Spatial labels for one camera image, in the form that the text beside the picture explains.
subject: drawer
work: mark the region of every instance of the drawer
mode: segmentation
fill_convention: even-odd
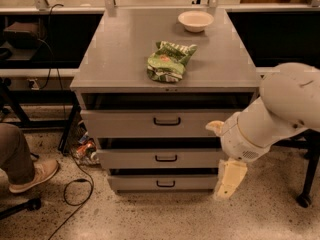
[[[219,149],[98,150],[103,169],[217,168],[226,155]]]
[[[130,89],[130,92],[120,93],[114,92],[115,90],[111,93],[83,92],[81,93],[80,103],[88,110],[243,110],[251,103],[253,95],[256,92],[255,87],[236,88],[238,90],[233,90],[232,92],[230,88],[218,88],[220,91],[218,91],[217,88],[213,88],[215,92],[205,92],[201,90],[202,88],[186,88],[192,90],[192,92],[186,92],[184,88],[177,88],[177,92],[169,91],[168,89],[171,88],[167,90],[166,88],[152,88],[158,89],[157,92],[135,92],[135,88]]]
[[[213,120],[225,121],[235,110],[228,111],[81,111],[90,136],[94,138],[130,137],[208,137],[205,129]]]
[[[217,175],[108,176],[115,191],[213,190]]]

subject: power cord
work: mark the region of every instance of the power cord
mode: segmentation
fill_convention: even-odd
[[[75,215],[75,214],[84,206],[84,204],[90,199],[90,197],[91,197],[91,195],[92,195],[92,193],[93,193],[93,190],[94,190],[94,180],[93,180],[92,176],[91,176],[89,173],[87,173],[86,171],[84,171],[84,170],[77,164],[77,162],[75,161],[75,159],[74,159],[74,157],[73,157],[72,155],[71,155],[71,157],[72,157],[73,161],[75,162],[75,164],[77,165],[77,167],[80,169],[80,171],[82,171],[84,174],[86,174],[86,175],[90,178],[90,181],[87,180],[87,179],[84,179],[84,178],[79,178],[79,179],[75,179],[75,180],[69,182],[69,183],[65,186],[64,191],[63,191],[63,199],[64,199],[64,201],[65,201],[68,205],[70,205],[70,206],[78,206],[78,208],[77,208],[73,213],[71,213],[71,215],[51,234],[51,236],[48,238],[48,240],[52,239],[52,237],[69,221],[69,219],[70,219],[73,215]],[[90,191],[89,191],[88,196],[85,198],[85,200],[82,201],[82,202],[80,202],[80,203],[75,203],[75,204],[72,203],[72,202],[70,202],[70,201],[68,201],[67,196],[66,196],[68,187],[69,187],[70,185],[74,184],[74,183],[89,183],[89,185],[90,185]]]
[[[49,34],[49,39],[52,38],[52,33],[51,33],[51,15],[52,15],[52,11],[53,11],[53,8],[57,7],[57,6],[63,6],[63,4],[55,4],[53,5],[51,8],[50,8],[50,12],[49,12],[49,17],[48,17],[48,34]],[[50,60],[50,64],[52,65],[53,62],[55,61],[55,56],[54,56],[54,53],[53,53],[53,50],[51,49],[51,46],[44,40],[42,39],[38,39],[39,42],[43,43],[46,45],[46,47],[48,48],[49,52],[50,52],[50,55],[51,55],[51,60]],[[59,68],[57,68],[57,74],[58,74],[58,79],[59,79],[59,84],[60,84],[60,90],[61,92],[63,93],[64,92],[64,89],[63,89],[63,85],[62,85],[62,81],[61,81],[61,76],[60,76],[60,71],[59,71]],[[47,85],[48,85],[48,82],[49,82],[49,79],[50,79],[50,75],[51,75],[51,67],[49,68],[49,72],[48,72],[48,75],[47,75],[47,78],[46,78],[46,82],[43,86],[39,86],[38,90],[43,90]],[[64,116],[64,120],[67,119],[67,115],[66,115],[66,107],[65,107],[65,102],[63,102],[63,116]]]

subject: pants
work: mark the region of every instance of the pants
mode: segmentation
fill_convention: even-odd
[[[25,184],[34,178],[28,143],[15,125],[0,123],[0,168],[11,184]]]

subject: drawer handle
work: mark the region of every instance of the drawer handle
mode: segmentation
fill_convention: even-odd
[[[176,181],[172,181],[172,184],[160,184],[159,181],[157,180],[157,186],[159,188],[173,188],[176,185]]]
[[[175,162],[175,161],[178,160],[178,156],[175,155],[174,158],[172,158],[172,159],[161,159],[156,155],[155,159],[156,159],[157,162]]]
[[[157,118],[153,118],[153,123],[158,126],[176,126],[181,123],[181,118],[178,117],[174,120],[159,120]]]

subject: white bowl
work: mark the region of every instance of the white bowl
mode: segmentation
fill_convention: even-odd
[[[201,32],[213,22],[213,16],[203,11],[187,11],[178,17],[179,22],[190,32]]]

